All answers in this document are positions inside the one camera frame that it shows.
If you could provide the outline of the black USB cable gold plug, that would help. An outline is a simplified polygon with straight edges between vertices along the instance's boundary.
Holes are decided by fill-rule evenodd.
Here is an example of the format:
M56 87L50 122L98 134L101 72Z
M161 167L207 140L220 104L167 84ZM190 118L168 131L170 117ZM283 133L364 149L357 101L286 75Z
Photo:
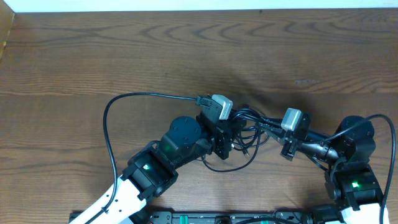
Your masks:
M233 139L233 149L242 152L246 157L249 157L249 149L255 148L257 145L264 145L269 136L262 140L265 131L261 129L260 124L266 124L268 117L261 112L252 108L241 108L234 110L230 115L231 121L245 121L246 124L241 131L238 131L237 136Z

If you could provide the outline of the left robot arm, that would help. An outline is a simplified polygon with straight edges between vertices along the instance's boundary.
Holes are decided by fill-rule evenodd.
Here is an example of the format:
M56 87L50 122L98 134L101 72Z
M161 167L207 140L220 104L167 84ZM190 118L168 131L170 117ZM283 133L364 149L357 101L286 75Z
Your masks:
M181 166L212 153L227 159L246 121L230 117L233 103L223 95L198 96L195 103L201 108L196 118L175 118L161 140L130 158L116 183L72 222L122 223L173 185Z

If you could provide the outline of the black USB cable dark plug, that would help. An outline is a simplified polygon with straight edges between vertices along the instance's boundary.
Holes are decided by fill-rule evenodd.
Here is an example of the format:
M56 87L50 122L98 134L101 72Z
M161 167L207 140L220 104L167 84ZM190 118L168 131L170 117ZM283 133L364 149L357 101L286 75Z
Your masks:
M262 140L265 140L266 137L269 136L266 133L264 133L264 135L262 136ZM210 161L208 160L208 155L206 154L205 156L201 156L198 161L201 161L203 163L203 165L213 171L213 172L217 172L217 173L227 173L227 172L234 172L234 171L238 171L241 170L247 166L249 166L250 164L253 163L254 159L256 158L259 149L263 146L259 146L257 145L255 148L250 148L249 149L249 157L246 157L242 152L236 151L233 149L233 139L235 138L233 137L231 140L231 153L232 153L232 162L222 162L219 166L215 166L214 161L211 159Z

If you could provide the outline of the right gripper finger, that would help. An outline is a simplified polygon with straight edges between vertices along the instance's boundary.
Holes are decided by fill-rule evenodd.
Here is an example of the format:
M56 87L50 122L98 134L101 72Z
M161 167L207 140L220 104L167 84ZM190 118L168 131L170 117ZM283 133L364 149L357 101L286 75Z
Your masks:
M285 130L280 123L256 123L266 134L274 138L280 145L285 144Z
M259 116L249 115L248 118L255 123L268 124L270 126L281 126L282 123L281 118L269 118L263 115Z

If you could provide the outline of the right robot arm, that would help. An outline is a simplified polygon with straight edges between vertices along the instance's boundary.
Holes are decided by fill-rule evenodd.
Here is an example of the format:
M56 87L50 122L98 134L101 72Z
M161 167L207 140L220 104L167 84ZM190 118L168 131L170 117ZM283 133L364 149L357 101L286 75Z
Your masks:
M381 188L369 165L376 117L347 116L331 136L311 130L309 115L292 108L283 119L257 119L257 126L283 146L282 157L292 160L301 152L318 167L327 164L325 187L334 203L303 214L301 223L389 223L389 187Z

